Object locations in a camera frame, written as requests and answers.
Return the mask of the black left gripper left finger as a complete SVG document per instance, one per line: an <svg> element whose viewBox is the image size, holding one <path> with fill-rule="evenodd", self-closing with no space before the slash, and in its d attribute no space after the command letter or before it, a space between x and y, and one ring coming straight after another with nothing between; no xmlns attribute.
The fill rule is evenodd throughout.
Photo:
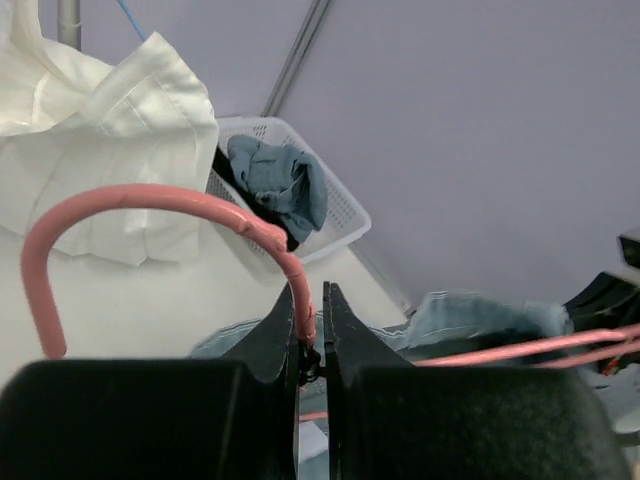
<svg viewBox="0 0 640 480"><path fill-rule="evenodd" d="M293 479L292 294L216 359L29 364L1 395L5 479Z"/></svg>

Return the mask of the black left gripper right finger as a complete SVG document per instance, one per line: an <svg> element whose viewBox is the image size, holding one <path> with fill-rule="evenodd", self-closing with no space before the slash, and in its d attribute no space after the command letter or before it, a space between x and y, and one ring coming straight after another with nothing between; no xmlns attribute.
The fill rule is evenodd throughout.
<svg viewBox="0 0 640 480"><path fill-rule="evenodd" d="M630 352L629 327L410 363L323 286L333 479L628 479L580 365Z"/></svg>

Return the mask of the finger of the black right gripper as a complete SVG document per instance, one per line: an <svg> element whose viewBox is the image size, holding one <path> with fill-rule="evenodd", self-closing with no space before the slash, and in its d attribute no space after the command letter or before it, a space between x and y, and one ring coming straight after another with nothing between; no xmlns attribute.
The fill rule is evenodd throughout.
<svg viewBox="0 0 640 480"><path fill-rule="evenodd" d="M601 272L564 306L576 330L630 326L639 320L639 286Z"/></svg>

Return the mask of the light blue denim shirt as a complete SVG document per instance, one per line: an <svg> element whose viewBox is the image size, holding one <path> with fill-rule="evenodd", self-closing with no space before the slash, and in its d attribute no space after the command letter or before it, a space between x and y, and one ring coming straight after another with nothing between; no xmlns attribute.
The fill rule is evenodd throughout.
<svg viewBox="0 0 640 480"><path fill-rule="evenodd" d="M276 212L300 244L322 228L327 190L313 155L237 135L228 141L227 157L241 189Z"/></svg>

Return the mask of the white shirt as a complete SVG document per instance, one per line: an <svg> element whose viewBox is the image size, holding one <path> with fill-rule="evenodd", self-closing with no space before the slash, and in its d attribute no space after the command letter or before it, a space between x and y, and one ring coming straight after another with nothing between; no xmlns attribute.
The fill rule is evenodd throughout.
<svg viewBox="0 0 640 480"><path fill-rule="evenodd" d="M1 224L23 235L78 193L206 187L219 127L205 85L151 34L117 65L45 38L34 1L1 5Z"/></svg>

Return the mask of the blue hanger with white shirt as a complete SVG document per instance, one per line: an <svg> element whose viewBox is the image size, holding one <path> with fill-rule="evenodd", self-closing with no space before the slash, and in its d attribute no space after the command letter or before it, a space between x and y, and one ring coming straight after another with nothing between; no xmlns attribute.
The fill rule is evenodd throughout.
<svg viewBox="0 0 640 480"><path fill-rule="evenodd" d="M145 32L141 28L138 20L135 18L134 14L132 13L130 7L128 6L127 1L126 0L118 0L118 5L119 5L120 9L122 10L122 12L124 13L124 15L126 16L126 18L129 21L130 25L134 29L134 31L135 31L136 35L138 36L138 38L142 42L144 42L147 39L147 35L145 34Z"/></svg>

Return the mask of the blue denim jeans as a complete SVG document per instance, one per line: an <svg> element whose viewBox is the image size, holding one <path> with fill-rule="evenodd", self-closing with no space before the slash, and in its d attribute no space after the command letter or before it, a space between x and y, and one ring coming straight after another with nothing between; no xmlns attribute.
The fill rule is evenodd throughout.
<svg viewBox="0 0 640 480"><path fill-rule="evenodd" d="M447 356L456 347L480 350L518 340L569 335L574 323L558 303L505 303L473 292L432 292L400 325L371 329L408 360Z"/></svg>

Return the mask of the white plastic basket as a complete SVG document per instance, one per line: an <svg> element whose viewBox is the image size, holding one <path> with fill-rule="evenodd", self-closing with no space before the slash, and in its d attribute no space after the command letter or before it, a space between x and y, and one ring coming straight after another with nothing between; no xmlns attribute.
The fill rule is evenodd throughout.
<svg viewBox="0 0 640 480"><path fill-rule="evenodd" d="M302 152L315 152L303 138L285 121L274 117L224 118L219 121L220 137L218 157L227 154L229 139L245 135L273 147L296 147ZM327 257L335 251L360 239L371 228L371 219L362 205L322 161L317 164L322 171L327 190L327 215L322 228L312 231L295 250L302 263Z"/></svg>

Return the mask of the silver clothes rack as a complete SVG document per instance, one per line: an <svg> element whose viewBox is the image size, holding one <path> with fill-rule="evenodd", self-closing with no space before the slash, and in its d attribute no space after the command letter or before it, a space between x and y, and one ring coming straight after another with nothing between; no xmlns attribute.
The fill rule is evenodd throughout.
<svg viewBox="0 0 640 480"><path fill-rule="evenodd" d="M79 0L57 1L57 40L81 50L81 6Z"/></svg>

